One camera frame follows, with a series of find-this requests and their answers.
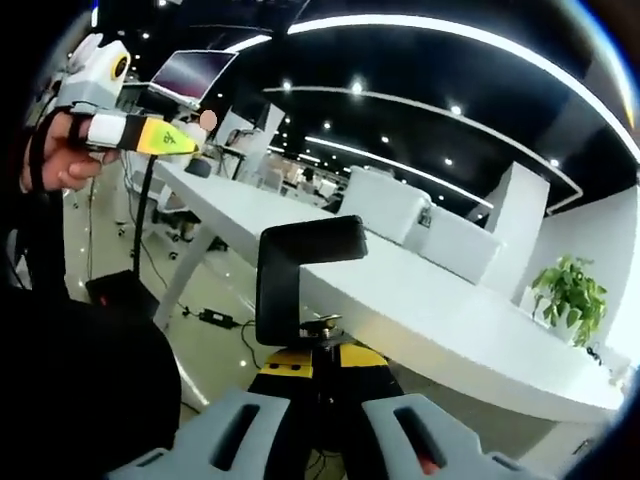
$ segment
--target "white device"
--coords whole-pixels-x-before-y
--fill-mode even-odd
[[[100,47],[102,40],[101,33],[91,34],[73,52],[56,106],[73,107],[73,112],[87,114],[115,109],[131,56],[121,41]]]

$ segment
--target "black bracket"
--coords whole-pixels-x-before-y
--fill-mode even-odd
[[[293,223],[262,232],[256,286],[258,342],[290,348],[317,343],[317,339],[300,335],[300,266],[357,260],[367,253],[364,227],[357,216]]]

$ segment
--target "black ceiling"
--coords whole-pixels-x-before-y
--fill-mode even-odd
[[[274,2],[262,3],[280,5],[281,18],[292,18],[291,13],[304,4],[303,1]],[[225,4],[229,15],[223,20],[233,23],[232,17],[237,12],[231,10],[230,5],[237,6],[239,2],[185,0],[181,7],[168,4],[162,8],[153,1],[139,3],[132,13],[131,4],[124,0],[103,0],[99,28],[122,39],[132,53],[141,55],[136,62],[141,80],[148,80],[176,49],[226,48],[255,35],[254,31],[244,28],[210,26],[222,21],[220,15],[214,15],[214,10],[224,8]],[[595,56],[595,44],[555,4],[535,0],[311,0],[298,21],[359,13],[442,18],[526,45],[571,75],[583,78]],[[119,10],[122,8],[124,12],[124,5],[128,12],[126,18]],[[287,10],[283,5],[295,8]],[[242,15],[236,17],[238,26],[255,26],[253,23],[258,17],[247,16],[247,10],[240,13]],[[274,21],[277,18],[277,15],[263,15],[259,20],[277,30],[282,28]],[[148,32],[150,38],[142,39],[142,32]],[[289,37],[278,32],[273,35],[273,41],[239,55],[205,102],[206,107],[218,111],[228,108],[240,79],[250,81],[257,89],[280,87],[284,79],[294,86],[348,88],[357,77],[365,82],[369,91],[443,109],[452,104],[461,105],[466,117],[536,150],[544,132],[568,102],[576,98],[575,93],[538,67],[493,46],[447,33],[359,26]],[[598,88],[603,90],[602,98],[605,98],[615,87],[611,79],[605,79]],[[224,93],[222,100],[217,98],[218,92]],[[292,91],[265,95],[292,119],[290,125],[283,124],[281,128],[281,133],[288,134],[289,156],[295,157],[308,148],[313,156],[329,163],[331,170],[342,171],[345,166],[372,164],[372,161],[305,144],[305,136],[357,147],[410,165],[481,197],[497,185],[513,161],[549,179],[550,204],[573,193],[565,182],[540,168],[520,150],[441,114],[344,93]],[[585,190],[583,199],[571,206],[620,191],[635,180],[637,164],[628,150],[595,111],[589,114],[601,125],[586,142],[561,158],[562,170]],[[329,131],[322,127],[325,120],[332,123]],[[388,144],[381,142],[382,135],[389,137]],[[276,137],[273,145],[282,146],[282,141],[281,136]],[[445,165],[444,158],[453,159],[454,165]],[[456,213],[466,214],[475,206],[473,201],[433,182],[401,171],[397,173],[434,198],[444,195],[444,202],[439,203]]]

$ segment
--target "potted plant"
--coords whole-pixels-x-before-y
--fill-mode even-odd
[[[542,311],[555,335],[576,347],[584,346],[598,329],[607,312],[602,295],[606,288],[598,285],[584,269],[592,260],[565,255],[558,263],[540,272],[531,284],[535,291],[535,308],[544,300],[548,305]]]

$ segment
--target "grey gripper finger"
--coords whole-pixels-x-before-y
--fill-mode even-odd
[[[375,432],[389,480],[534,480],[513,460],[483,454],[478,435],[422,395],[372,400],[363,408]],[[407,435],[424,442],[440,470],[426,476]]]
[[[172,450],[154,450],[111,472],[109,480],[262,480],[289,400],[232,390],[182,426]],[[255,415],[227,470],[213,459],[243,413]]]

